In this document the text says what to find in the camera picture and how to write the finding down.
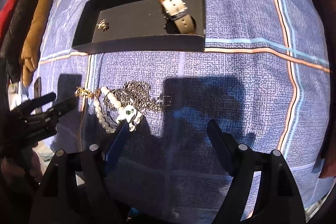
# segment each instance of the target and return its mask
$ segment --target silver screw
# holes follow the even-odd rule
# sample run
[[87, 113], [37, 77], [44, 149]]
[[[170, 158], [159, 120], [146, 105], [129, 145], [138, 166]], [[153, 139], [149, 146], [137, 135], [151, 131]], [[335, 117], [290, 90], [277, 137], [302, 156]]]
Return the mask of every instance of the silver screw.
[[89, 149], [90, 149], [91, 151], [96, 151], [98, 148], [99, 148], [99, 145], [98, 145], [98, 144], [95, 144], [95, 143], [89, 146]]
[[245, 150], [247, 150], [247, 145], [246, 145], [246, 144], [243, 144], [243, 143], [241, 143], [240, 145], [238, 145], [238, 148], [239, 148], [240, 150], [243, 150], [243, 151], [245, 151]]
[[61, 150], [58, 150], [57, 152], [56, 152], [56, 156], [57, 157], [60, 157], [60, 156], [63, 156], [63, 154], [64, 154], [64, 151], [61, 149]]
[[281, 155], [281, 152], [279, 150], [273, 150], [273, 155], [276, 157], [279, 157]]

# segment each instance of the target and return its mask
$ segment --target rolled fabric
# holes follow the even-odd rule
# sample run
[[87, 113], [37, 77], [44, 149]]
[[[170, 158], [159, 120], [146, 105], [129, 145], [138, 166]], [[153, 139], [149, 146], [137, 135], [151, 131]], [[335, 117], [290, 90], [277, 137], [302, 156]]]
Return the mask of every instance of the rolled fabric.
[[7, 60], [7, 70], [12, 83], [19, 82], [21, 78], [22, 64], [19, 63], [21, 61], [21, 51], [38, 1], [19, 0], [17, 2], [1, 46], [0, 58]]
[[31, 26], [23, 44], [21, 59], [24, 64], [22, 70], [22, 82], [24, 86], [29, 86], [34, 71], [37, 69], [40, 60], [40, 47], [43, 34], [47, 26], [49, 12], [53, 0], [39, 0], [34, 12]]
[[0, 47], [11, 22], [18, 0], [6, 0], [6, 3], [0, 11]]

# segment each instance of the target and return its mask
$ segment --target black box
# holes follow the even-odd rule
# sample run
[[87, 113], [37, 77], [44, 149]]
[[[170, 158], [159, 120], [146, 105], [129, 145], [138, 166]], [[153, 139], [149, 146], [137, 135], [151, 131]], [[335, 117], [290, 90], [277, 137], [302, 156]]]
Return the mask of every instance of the black box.
[[[89, 0], [72, 47], [95, 54], [118, 51], [204, 51], [205, 0], [183, 0], [196, 22], [196, 34], [169, 34], [158, 0]], [[109, 29], [98, 29], [105, 19]]]

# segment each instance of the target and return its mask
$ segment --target plaid fabric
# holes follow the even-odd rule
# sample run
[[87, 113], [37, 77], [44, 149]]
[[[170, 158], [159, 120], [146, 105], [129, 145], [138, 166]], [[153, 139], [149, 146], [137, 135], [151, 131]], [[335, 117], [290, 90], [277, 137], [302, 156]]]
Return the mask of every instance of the plaid fabric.
[[[88, 0], [54, 0], [41, 46], [43, 94], [62, 99], [76, 86], [120, 88], [147, 81], [151, 96], [172, 106], [147, 111], [106, 182], [113, 197], [176, 223], [210, 223], [230, 186], [206, 135], [214, 118], [256, 151], [278, 148], [305, 206], [331, 187], [315, 163], [329, 119], [329, 63], [323, 25], [311, 0], [205, 0], [206, 51], [111, 52], [71, 49]], [[93, 102], [63, 117], [54, 150], [74, 152], [99, 142]], [[256, 173], [243, 218], [253, 210]]]

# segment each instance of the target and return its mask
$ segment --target brown leather watch strap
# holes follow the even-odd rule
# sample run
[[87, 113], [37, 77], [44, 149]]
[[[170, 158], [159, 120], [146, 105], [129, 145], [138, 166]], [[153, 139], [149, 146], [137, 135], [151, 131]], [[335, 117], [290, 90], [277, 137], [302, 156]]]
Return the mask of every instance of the brown leather watch strap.
[[172, 20], [181, 34], [195, 33], [194, 22], [191, 16], [185, 12], [187, 7], [182, 0], [159, 0], [159, 2], [171, 19], [176, 18]]

